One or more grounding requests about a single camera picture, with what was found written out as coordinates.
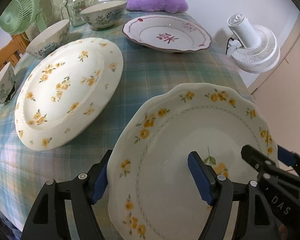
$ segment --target wooden chair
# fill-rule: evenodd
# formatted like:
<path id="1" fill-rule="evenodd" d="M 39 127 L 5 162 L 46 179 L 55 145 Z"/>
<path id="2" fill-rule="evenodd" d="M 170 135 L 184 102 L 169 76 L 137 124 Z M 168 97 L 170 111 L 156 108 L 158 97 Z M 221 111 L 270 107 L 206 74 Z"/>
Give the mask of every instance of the wooden chair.
<path id="1" fill-rule="evenodd" d="M 14 40 L 11 40 L 8 45 L 0 50 L 0 71 L 7 62 L 11 62 L 13 67 L 16 66 L 20 60 L 19 54 L 17 53 L 18 50 L 18 44 Z"/>
<path id="2" fill-rule="evenodd" d="M 26 33 L 12 35 L 12 39 L 18 44 L 19 51 L 22 55 L 26 52 L 26 48 L 30 44 L 30 41 L 26 40 L 25 37 L 28 38 Z"/>

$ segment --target gray vine pattern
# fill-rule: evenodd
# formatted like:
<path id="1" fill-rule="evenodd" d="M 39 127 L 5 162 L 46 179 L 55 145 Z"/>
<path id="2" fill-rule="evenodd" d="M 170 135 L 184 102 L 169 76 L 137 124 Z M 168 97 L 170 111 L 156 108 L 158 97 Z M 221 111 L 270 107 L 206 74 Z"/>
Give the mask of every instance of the gray vine pattern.
<path id="1" fill-rule="evenodd" d="M 11 71 L 10 70 L 8 71 L 8 81 L 11 81 L 12 85 L 14 84 L 14 80 L 13 80 L 13 78 L 11 76 Z"/>
<path id="2" fill-rule="evenodd" d="M 108 24 L 110 22 L 117 21 L 121 18 L 122 14 L 123 14 L 122 8 L 114 9 L 111 12 L 108 12 L 105 17 L 103 15 L 101 15 L 101 16 L 98 15 L 98 18 L 96 18 L 96 23 L 99 25 L 104 25 L 104 24 Z"/>
<path id="3" fill-rule="evenodd" d="M 0 90 L 0 100 L 6 99 L 10 93 L 10 89 L 5 90 L 4 89 L 5 85 L 1 85 L 1 90 Z"/>
<path id="4" fill-rule="evenodd" d="M 224 111 L 228 114 L 231 114 L 233 115 L 234 117 L 236 117 L 237 119 L 239 119 L 246 127 L 247 129 L 250 131 L 250 133 L 252 133 L 258 147 L 259 147 L 259 150 L 260 152 L 262 152 L 261 150 L 261 146 L 260 146 L 260 143 L 258 141 L 258 138 L 257 136 L 254 134 L 254 132 L 252 131 L 252 129 L 250 128 L 250 126 L 240 117 L 238 116 L 237 114 L 227 110 L 227 109 L 224 109 L 224 108 L 221 108 L 221 107 L 217 107 L 217 106 L 193 106 L 193 107 L 190 107 L 188 109 L 185 109 L 177 114 L 174 114 L 173 116 L 171 116 L 170 118 L 168 118 L 165 122 L 163 122 L 159 127 L 158 129 L 151 135 L 151 137 L 149 138 L 149 141 L 147 142 L 146 144 L 146 147 L 145 149 L 143 150 L 143 153 L 140 157 L 140 163 L 138 165 L 138 170 L 137 170 L 137 177 L 136 177 L 136 195 L 137 195 L 137 202 L 138 202 L 138 206 L 139 206 L 139 210 L 140 210 L 140 213 L 144 219 L 144 221 L 146 222 L 146 224 L 149 226 L 149 228 L 154 232 L 156 233 L 159 237 L 165 239 L 165 240 L 168 240 L 167 237 L 161 235 L 159 232 L 157 232 L 154 228 L 154 226 L 151 224 L 151 222 L 148 220 L 143 208 L 142 208 L 142 204 L 141 204 L 141 199 L 140 199 L 140 193 L 139 193 L 139 179 L 140 179 L 140 173 L 141 173 L 141 166 L 142 166 L 142 163 L 143 163 L 143 160 L 145 158 L 145 155 L 147 154 L 148 152 L 148 148 L 151 144 L 151 142 L 153 141 L 153 139 L 155 138 L 155 136 L 160 132 L 160 130 L 165 127 L 165 125 L 167 125 L 171 120 L 173 120 L 175 117 L 181 115 L 181 114 L 184 114 L 186 112 L 189 112 L 189 111 L 192 111 L 192 110 L 196 110 L 196 109 L 216 109 L 216 110 L 220 110 L 220 111 Z"/>
<path id="5" fill-rule="evenodd" d="M 59 39 L 61 39 L 60 45 L 63 46 L 66 44 L 67 38 L 69 33 L 69 27 L 67 30 L 63 31 L 63 33 L 59 36 Z"/>

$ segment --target screw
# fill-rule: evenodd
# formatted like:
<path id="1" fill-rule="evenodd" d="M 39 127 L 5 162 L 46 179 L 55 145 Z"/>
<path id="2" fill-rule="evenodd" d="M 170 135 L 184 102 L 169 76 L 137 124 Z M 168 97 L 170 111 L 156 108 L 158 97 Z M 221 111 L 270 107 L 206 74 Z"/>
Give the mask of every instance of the screw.
<path id="1" fill-rule="evenodd" d="M 268 173 L 263 174 L 263 177 L 264 177 L 265 179 L 271 178 L 271 176 L 270 176 Z"/>
<path id="2" fill-rule="evenodd" d="M 47 184 L 47 185 L 52 185 L 52 184 L 53 184 L 53 182 L 54 182 L 54 180 L 53 180 L 53 179 L 48 179 L 48 180 L 46 181 L 46 184 Z"/>
<path id="3" fill-rule="evenodd" d="M 250 185 L 253 187 L 256 187 L 258 185 L 258 183 L 254 180 L 250 181 Z"/>
<path id="4" fill-rule="evenodd" d="M 225 175 L 218 175 L 217 178 L 218 178 L 218 180 L 221 180 L 221 181 L 226 180 L 226 176 Z"/>
<path id="5" fill-rule="evenodd" d="M 79 176 L 78 176 L 79 179 L 85 179 L 86 177 L 88 177 L 88 175 L 85 174 L 85 173 L 81 173 L 81 174 L 79 174 Z"/>

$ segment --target table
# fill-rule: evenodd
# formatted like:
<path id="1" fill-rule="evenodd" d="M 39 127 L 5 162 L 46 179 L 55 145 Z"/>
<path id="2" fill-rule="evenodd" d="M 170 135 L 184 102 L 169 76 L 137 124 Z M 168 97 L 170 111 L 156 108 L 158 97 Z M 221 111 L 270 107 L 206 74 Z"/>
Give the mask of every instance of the table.
<path id="1" fill-rule="evenodd" d="M 207 50 L 170 54 L 135 44 L 122 34 L 122 26 L 144 12 L 126 12 L 114 28 L 94 31 L 91 26 L 71 28 L 68 41 L 100 37 L 116 43 L 123 54 L 124 66 L 116 92 L 99 117 L 79 136 L 62 147 L 36 152 L 25 147 L 14 125 L 14 109 L 21 87 L 38 65 L 28 54 L 18 62 L 16 94 L 0 105 L 0 210 L 22 231 L 27 215 L 47 179 L 71 180 L 101 160 L 107 149 L 113 149 L 124 127 L 149 98 L 168 92 L 187 82 L 208 82 L 235 89 L 251 99 L 233 63 L 215 41 Z M 185 13 L 176 17 L 193 21 Z M 66 202 L 70 233 L 79 239 L 70 201 Z M 108 192 L 93 207 L 105 239 L 121 239 L 107 212 Z"/>

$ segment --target white plate with yellow flowers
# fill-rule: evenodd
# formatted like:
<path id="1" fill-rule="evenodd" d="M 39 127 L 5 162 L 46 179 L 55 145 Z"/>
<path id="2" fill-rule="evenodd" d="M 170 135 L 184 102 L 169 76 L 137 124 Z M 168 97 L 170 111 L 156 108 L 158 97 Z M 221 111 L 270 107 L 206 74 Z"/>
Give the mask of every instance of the white plate with yellow flowers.
<path id="1" fill-rule="evenodd" d="M 278 163 L 277 144 L 256 106 L 231 88 L 181 84 L 141 106 L 107 166 L 109 215 L 125 240 L 197 240 L 210 213 L 187 165 L 191 151 L 231 181 L 257 172 L 241 158 L 250 144 Z"/>
<path id="2" fill-rule="evenodd" d="M 51 53 L 31 72 L 17 100 L 22 143 L 44 151 L 72 140 L 109 102 L 122 68 L 118 46 L 101 38 L 73 41 Z"/>

